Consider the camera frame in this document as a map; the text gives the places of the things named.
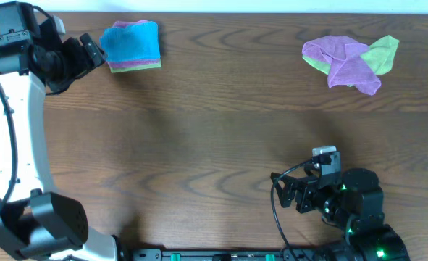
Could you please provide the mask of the blue microfiber cloth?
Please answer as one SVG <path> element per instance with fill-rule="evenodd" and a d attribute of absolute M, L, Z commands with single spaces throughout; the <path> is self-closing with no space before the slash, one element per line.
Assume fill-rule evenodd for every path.
<path fill-rule="evenodd" d="M 152 21 L 112 27 L 100 37 L 101 48 L 108 62 L 128 62 L 140 59 L 159 59 L 159 26 Z"/>

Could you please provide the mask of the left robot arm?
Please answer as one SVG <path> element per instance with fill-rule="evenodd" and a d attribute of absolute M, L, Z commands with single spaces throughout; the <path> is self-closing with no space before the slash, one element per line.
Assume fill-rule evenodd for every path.
<path fill-rule="evenodd" d="M 46 151 L 43 105 L 106 59 L 88 34 L 26 2 L 0 4 L 0 248 L 16 260 L 124 260 L 117 237 L 91 228 L 62 196 Z"/>

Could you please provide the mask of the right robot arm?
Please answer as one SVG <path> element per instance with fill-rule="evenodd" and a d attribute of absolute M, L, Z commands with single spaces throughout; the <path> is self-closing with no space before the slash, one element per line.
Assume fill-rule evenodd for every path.
<path fill-rule="evenodd" d="M 312 260 L 410 259 L 401 237 L 385 223 L 383 190 L 373 171 L 353 168 L 341 172 L 336 167 L 304 168 L 306 176 L 294 178 L 272 173 L 272 194 L 280 205 L 303 214 L 313 210 L 322 213 L 322 221 L 340 229 L 343 238 L 319 247 Z"/>

